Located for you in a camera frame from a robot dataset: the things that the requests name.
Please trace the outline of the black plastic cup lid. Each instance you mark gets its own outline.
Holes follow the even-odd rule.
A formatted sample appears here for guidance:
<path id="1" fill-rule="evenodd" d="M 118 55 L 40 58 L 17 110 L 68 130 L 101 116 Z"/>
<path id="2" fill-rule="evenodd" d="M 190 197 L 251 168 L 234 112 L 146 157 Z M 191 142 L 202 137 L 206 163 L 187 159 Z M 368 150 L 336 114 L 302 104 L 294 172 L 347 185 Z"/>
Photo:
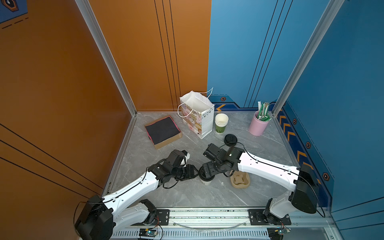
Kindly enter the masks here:
<path id="1" fill-rule="evenodd" d="M 206 174 L 206 171 L 204 170 L 203 167 L 199 169 L 199 177 L 201 180 L 204 180 L 204 181 L 212 181 L 215 178 L 215 176 Z"/>

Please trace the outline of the white paper cup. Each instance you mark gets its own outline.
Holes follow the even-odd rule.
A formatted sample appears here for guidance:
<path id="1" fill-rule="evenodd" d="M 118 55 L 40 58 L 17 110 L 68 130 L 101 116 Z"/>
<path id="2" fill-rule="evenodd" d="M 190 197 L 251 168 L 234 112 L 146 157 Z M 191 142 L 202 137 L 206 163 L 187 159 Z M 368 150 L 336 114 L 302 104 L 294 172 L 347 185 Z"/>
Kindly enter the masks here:
<path id="1" fill-rule="evenodd" d="M 204 181 L 204 180 L 201 180 L 202 184 L 207 186 L 209 185 L 212 181 Z"/>

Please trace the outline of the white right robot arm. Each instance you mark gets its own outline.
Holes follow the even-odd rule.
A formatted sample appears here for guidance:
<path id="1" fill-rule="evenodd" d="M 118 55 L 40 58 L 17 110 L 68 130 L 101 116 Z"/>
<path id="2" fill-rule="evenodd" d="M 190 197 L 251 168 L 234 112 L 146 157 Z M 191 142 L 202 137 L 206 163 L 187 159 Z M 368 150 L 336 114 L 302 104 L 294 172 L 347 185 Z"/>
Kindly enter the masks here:
<path id="1" fill-rule="evenodd" d="M 240 171 L 267 179 L 286 189 L 279 197 L 269 199 L 264 211 L 258 214 L 266 224 L 283 223 L 290 213 L 296 211 L 307 214 L 318 212 L 319 183 L 309 166 L 278 164 L 249 153 L 245 147 L 236 146 L 224 150 L 209 144 L 203 155 L 209 162 L 200 169 L 202 180 L 210 181 L 216 175 Z"/>

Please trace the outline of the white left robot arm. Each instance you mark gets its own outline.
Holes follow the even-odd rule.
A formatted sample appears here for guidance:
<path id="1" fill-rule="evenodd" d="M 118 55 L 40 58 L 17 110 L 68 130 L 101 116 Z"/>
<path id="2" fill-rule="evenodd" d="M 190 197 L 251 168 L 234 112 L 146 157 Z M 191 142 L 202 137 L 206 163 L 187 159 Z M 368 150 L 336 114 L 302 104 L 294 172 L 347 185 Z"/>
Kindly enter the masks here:
<path id="1" fill-rule="evenodd" d="M 151 223 L 156 207 L 141 198 L 163 184 L 195 177 L 195 168 L 187 163 L 190 154 L 173 150 L 166 159 L 146 168 L 138 179 L 118 191 L 100 197 L 95 195 L 84 202 L 79 217 L 74 218 L 74 229 L 82 240 L 108 240 L 121 229 Z"/>

